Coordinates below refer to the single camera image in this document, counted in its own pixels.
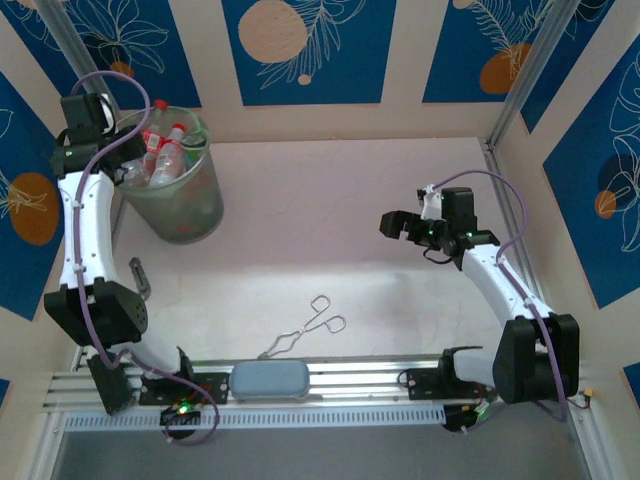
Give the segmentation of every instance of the trash can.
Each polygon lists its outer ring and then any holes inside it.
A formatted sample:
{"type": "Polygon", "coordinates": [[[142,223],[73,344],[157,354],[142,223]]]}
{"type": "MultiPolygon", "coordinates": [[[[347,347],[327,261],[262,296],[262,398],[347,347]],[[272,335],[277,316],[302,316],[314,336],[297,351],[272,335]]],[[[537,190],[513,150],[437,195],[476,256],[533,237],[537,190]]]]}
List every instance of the trash can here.
{"type": "MultiPolygon", "coordinates": [[[[193,112],[169,107],[174,123],[186,127],[185,138],[198,139],[185,147],[191,168],[173,182],[156,188],[120,185],[118,189],[160,238],[185,244],[203,239],[220,224],[224,213],[222,195],[213,166],[209,130],[193,112]]],[[[134,125],[143,112],[125,117],[119,126],[134,125]]]]}

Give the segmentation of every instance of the white leaf pattern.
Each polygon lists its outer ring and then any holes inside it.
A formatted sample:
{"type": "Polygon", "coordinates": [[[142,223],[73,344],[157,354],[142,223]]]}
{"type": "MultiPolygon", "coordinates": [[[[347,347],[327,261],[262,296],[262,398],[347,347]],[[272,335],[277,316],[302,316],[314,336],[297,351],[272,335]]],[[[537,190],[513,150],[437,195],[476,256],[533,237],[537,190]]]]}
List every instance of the white leaf pattern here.
{"type": "MultiPolygon", "coordinates": [[[[11,119],[14,112],[6,108],[0,108],[0,140],[11,127],[11,119]]],[[[4,218],[11,210],[17,212],[21,206],[46,212],[47,207],[42,202],[47,194],[31,195],[16,188],[0,170],[0,219],[4,218]]]]}
{"type": "Polygon", "coordinates": [[[267,76],[260,87],[268,88],[279,80],[291,83],[301,75],[313,77],[322,68],[324,61],[331,59],[333,49],[340,51],[342,25],[355,17],[364,8],[367,0],[295,0],[291,7],[302,18],[307,29],[307,44],[290,60],[279,63],[263,63],[258,76],[267,76]],[[348,14],[345,5],[357,5],[348,14]]]}
{"type": "MultiPolygon", "coordinates": [[[[17,0],[2,1],[31,36],[52,50],[60,50],[36,10],[17,0]]],[[[62,5],[79,35],[95,39],[87,48],[97,50],[107,65],[120,61],[164,73],[164,61],[152,47],[164,44],[169,31],[138,20],[138,0],[67,0],[62,5]]]]}
{"type": "Polygon", "coordinates": [[[622,212],[622,246],[625,253],[640,248],[640,51],[627,67],[609,118],[609,129],[615,134],[613,147],[618,156],[619,172],[613,176],[605,190],[623,184],[611,192],[613,201],[628,197],[633,200],[613,213],[622,212]]]}
{"type": "MultiPolygon", "coordinates": [[[[468,10],[476,15],[476,23],[480,33],[489,37],[493,47],[498,52],[504,52],[509,58],[511,78],[515,78],[523,63],[522,49],[516,45],[531,42],[549,15],[556,0],[529,0],[524,12],[516,16],[511,6],[511,0],[474,0],[468,10]]],[[[573,23],[569,23],[565,33],[575,38],[577,22],[597,21],[606,10],[610,0],[600,0],[600,4],[591,5],[580,3],[576,9],[573,23]],[[594,10],[593,15],[585,14],[594,10]]]]}

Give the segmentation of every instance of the white floor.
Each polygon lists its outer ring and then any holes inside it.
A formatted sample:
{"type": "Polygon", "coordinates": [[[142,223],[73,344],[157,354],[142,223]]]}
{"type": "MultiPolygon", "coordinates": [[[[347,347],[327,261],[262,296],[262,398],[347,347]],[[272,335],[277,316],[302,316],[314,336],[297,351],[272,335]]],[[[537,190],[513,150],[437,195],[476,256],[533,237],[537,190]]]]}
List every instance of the white floor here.
{"type": "MultiPolygon", "coordinates": [[[[212,149],[225,216],[199,243],[174,246],[127,208],[115,250],[123,283],[142,260],[153,328],[192,359],[252,358],[312,316],[347,327],[304,336],[289,356],[440,353],[495,346],[500,329],[473,284],[451,264],[432,265],[410,242],[378,232],[391,210],[419,212],[416,189],[485,168],[477,139],[221,144],[212,149]]],[[[474,189],[479,228],[506,239],[488,178],[474,189]]]]}

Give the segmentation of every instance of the black mounting bracket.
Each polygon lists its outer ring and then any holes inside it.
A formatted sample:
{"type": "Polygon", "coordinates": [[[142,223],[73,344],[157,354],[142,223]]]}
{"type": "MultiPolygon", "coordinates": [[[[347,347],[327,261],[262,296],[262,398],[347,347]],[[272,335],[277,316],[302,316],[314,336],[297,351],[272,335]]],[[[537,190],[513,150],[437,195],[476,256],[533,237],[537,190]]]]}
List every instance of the black mounting bracket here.
{"type": "Polygon", "coordinates": [[[437,368],[410,368],[405,370],[409,400],[491,400],[496,393],[489,387],[474,382],[463,382],[456,377],[453,355],[459,350],[480,347],[449,348],[442,352],[437,368]]]}
{"type": "MultiPolygon", "coordinates": [[[[565,395],[578,392],[580,327],[571,315],[551,314],[543,319],[558,360],[565,395]]],[[[536,352],[536,341],[544,345],[535,320],[509,320],[493,362],[493,379],[506,403],[558,400],[549,355],[536,352]]]]}
{"type": "MultiPolygon", "coordinates": [[[[110,352],[107,352],[107,357],[112,362],[116,359],[116,356],[110,352]]],[[[100,357],[94,355],[87,360],[87,365],[108,415],[124,410],[135,401],[133,388],[127,380],[123,364],[118,365],[114,370],[109,370],[100,357]]]]}
{"type": "MultiPolygon", "coordinates": [[[[218,405],[225,405],[229,396],[229,374],[228,373],[194,373],[191,361],[182,351],[180,351],[180,371],[176,377],[195,383],[206,390],[218,405]]],[[[202,394],[194,392],[193,389],[165,378],[149,379],[142,377],[142,388],[140,389],[139,405],[163,406],[173,405],[188,399],[192,405],[208,404],[202,394]]]]}
{"type": "MultiPolygon", "coordinates": [[[[117,282],[96,278],[85,287],[89,313],[105,348],[125,342],[139,342],[147,331],[147,307],[142,297],[117,282]]],[[[92,345],[80,308],[77,288],[62,285],[44,296],[44,309],[71,339],[81,347],[92,345]]]]}

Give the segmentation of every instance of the floral line drawing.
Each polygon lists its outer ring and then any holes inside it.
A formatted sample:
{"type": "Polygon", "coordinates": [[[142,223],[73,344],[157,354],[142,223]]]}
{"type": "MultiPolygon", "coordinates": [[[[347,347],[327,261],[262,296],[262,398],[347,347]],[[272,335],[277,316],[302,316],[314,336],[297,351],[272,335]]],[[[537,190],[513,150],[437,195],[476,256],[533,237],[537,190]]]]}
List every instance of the floral line drawing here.
{"type": "MultiPolygon", "coordinates": [[[[577,9],[565,33],[575,40],[578,23],[595,22],[611,0],[584,0],[577,9]]],[[[529,0],[524,12],[516,15],[511,0],[452,0],[455,8],[467,9],[476,17],[482,35],[489,37],[498,53],[485,65],[481,85],[487,93],[507,93],[518,75],[531,47],[531,41],[548,17],[555,0],[540,0],[534,6],[529,0]],[[508,78],[498,80],[491,77],[502,75],[503,64],[508,64],[508,78]]]]}
{"type": "Polygon", "coordinates": [[[260,89],[284,79],[309,85],[332,51],[342,43],[338,26],[364,8],[367,0],[259,0],[238,25],[246,52],[261,62],[260,89]],[[355,5],[347,10],[349,4],[355,5]]]}
{"type": "Polygon", "coordinates": [[[621,251],[631,253],[640,248],[640,52],[618,88],[609,130],[616,154],[603,168],[617,172],[596,197],[596,212],[604,219],[622,213],[621,251]]]}
{"type": "MultiPolygon", "coordinates": [[[[18,0],[3,0],[31,36],[59,51],[38,12],[18,0]]],[[[138,0],[68,0],[67,15],[92,52],[98,67],[134,75],[133,65],[162,74],[165,64],[153,47],[164,44],[169,31],[140,20],[138,0]]]]}
{"type": "MultiPolygon", "coordinates": [[[[5,136],[11,126],[11,119],[14,112],[4,108],[0,108],[0,140],[5,136]]],[[[0,170],[0,219],[4,218],[7,213],[14,211],[18,213],[20,207],[29,207],[41,212],[46,212],[47,207],[42,204],[47,198],[47,194],[30,195],[16,188],[7,180],[4,173],[0,170]]]]}

